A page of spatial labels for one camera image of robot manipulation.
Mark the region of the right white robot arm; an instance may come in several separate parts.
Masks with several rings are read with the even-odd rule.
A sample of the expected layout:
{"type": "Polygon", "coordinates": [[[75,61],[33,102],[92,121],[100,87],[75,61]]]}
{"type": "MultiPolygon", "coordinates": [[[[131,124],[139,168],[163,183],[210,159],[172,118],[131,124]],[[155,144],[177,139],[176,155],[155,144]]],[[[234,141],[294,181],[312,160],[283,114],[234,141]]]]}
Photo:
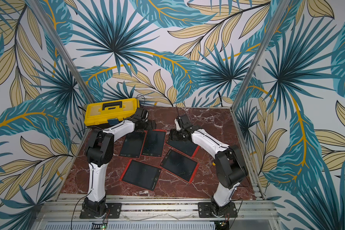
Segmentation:
{"type": "Polygon", "coordinates": [[[237,145],[225,144],[200,126],[193,125],[187,115],[177,116],[174,122],[176,128],[170,130],[171,140],[190,141],[214,159],[219,184],[208,208],[210,215],[234,216],[230,214],[235,211],[235,205],[231,201],[232,196],[248,176],[248,169],[240,148],[237,145]]]}

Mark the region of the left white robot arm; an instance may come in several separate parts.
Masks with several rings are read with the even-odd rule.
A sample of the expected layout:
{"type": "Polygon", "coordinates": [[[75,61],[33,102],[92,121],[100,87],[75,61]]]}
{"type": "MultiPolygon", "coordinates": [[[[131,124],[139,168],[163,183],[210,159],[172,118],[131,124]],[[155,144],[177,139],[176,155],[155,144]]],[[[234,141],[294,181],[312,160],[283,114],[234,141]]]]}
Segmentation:
{"type": "Polygon", "coordinates": [[[156,128],[148,119],[148,110],[137,108],[136,112],[123,121],[106,129],[92,128],[85,156],[90,169],[89,189],[82,204],[84,212],[98,218],[107,213],[105,177],[108,164],[114,154],[114,142],[133,131],[156,128]]]}

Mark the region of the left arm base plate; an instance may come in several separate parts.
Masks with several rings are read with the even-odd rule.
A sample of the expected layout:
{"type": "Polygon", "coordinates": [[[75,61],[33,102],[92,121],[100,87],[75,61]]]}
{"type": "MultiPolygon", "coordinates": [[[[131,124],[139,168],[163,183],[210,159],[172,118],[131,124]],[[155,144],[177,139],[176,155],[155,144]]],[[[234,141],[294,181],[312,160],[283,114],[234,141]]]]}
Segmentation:
{"type": "Polygon", "coordinates": [[[121,208],[121,203],[104,203],[101,205],[83,204],[80,219],[118,219],[121,208]]]}

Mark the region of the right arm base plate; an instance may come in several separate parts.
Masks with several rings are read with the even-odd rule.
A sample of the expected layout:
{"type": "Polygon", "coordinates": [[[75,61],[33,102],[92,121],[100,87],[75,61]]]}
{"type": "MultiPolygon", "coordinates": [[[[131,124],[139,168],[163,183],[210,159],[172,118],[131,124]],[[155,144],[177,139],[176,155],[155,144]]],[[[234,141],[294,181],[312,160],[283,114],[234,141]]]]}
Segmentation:
{"type": "Polygon", "coordinates": [[[222,207],[215,201],[199,202],[198,213],[200,218],[235,218],[238,216],[237,208],[231,201],[222,207]]]}

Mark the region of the red stylus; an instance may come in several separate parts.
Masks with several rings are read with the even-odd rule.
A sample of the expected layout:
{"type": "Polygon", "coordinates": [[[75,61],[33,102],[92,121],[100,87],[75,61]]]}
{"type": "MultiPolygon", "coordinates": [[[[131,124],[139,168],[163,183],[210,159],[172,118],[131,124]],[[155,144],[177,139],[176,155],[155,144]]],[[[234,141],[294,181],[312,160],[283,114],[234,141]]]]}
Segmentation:
{"type": "Polygon", "coordinates": [[[193,173],[192,173],[192,175],[191,175],[191,178],[190,178],[190,180],[189,180],[189,183],[190,183],[190,184],[193,182],[194,177],[195,177],[195,175],[196,175],[196,173],[197,173],[197,171],[198,171],[198,168],[199,168],[199,163],[196,164],[195,169],[194,169],[194,171],[193,171],[193,173]]]}
{"type": "Polygon", "coordinates": [[[156,132],[167,132],[166,130],[160,130],[160,129],[155,129],[155,130],[149,130],[149,131],[156,131],[156,132]]]}
{"type": "Polygon", "coordinates": [[[193,153],[193,155],[191,156],[191,158],[194,158],[196,156],[196,154],[197,154],[199,149],[200,149],[200,146],[197,146],[195,151],[194,151],[194,153],[193,153]]]}
{"type": "Polygon", "coordinates": [[[130,166],[130,164],[131,164],[131,162],[133,161],[133,159],[130,159],[129,160],[129,162],[128,162],[128,164],[126,165],[126,167],[125,167],[125,169],[124,169],[124,171],[123,171],[123,173],[122,173],[122,175],[121,175],[121,177],[120,177],[120,181],[122,181],[123,180],[123,178],[124,178],[124,176],[125,176],[125,174],[126,174],[126,172],[127,172],[127,170],[128,170],[128,168],[129,168],[129,166],[130,166]]]}

